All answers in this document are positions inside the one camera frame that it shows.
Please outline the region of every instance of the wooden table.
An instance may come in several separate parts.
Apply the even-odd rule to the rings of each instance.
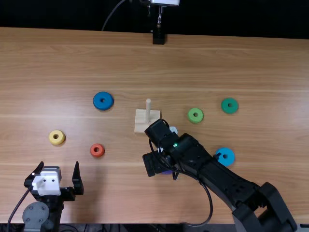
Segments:
[[[113,95],[111,110],[94,108],[99,91]],[[237,113],[221,110],[226,97],[238,100]],[[65,203],[62,223],[202,222],[209,205],[195,180],[146,174],[148,139],[133,132],[146,98],[211,154],[233,149],[232,171],[272,183],[296,221],[309,222],[309,41],[169,35],[160,46],[150,34],[11,28],[0,29],[0,222],[41,160],[61,167],[62,186],[80,163],[84,196]],[[199,124],[187,119],[195,107]],[[63,146],[48,140],[55,129]],[[89,153],[94,143],[106,148],[101,159]],[[232,223],[212,196],[211,223]]]

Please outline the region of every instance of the yellow ring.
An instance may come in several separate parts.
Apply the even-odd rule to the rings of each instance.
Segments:
[[[66,138],[66,136],[60,130],[54,130],[54,131],[50,132],[50,134],[49,134],[49,141],[53,145],[62,144],[64,142],[65,138]]]

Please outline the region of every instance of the green ring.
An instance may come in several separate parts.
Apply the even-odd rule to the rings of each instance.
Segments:
[[[238,103],[234,98],[225,98],[221,103],[222,110],[227,114],[233,114],[238,110]]]
[[[192,123],[199,123],[203,120],[203,112],[200,109],[193,108],[188,112],[188,118]]]

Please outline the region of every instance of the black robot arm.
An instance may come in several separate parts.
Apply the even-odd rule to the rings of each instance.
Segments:
[[[196,177],[209,187],[233,211],[238,232],[294,232],[297,225],[278,190],[266,182],[261,187],[236,175],[212,157],[189,134],[181,137],[159,119],[145,131],[150,141],[163,149],[143,156],[148,176],[169,167]],[[265,211],[257,217],[258,207]]]

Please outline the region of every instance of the red ring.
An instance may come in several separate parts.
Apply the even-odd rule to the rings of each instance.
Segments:
[[[93,144],[90,148],[90,154],[94,157],[101,157],[105,153],[105,149],[101,144]]]

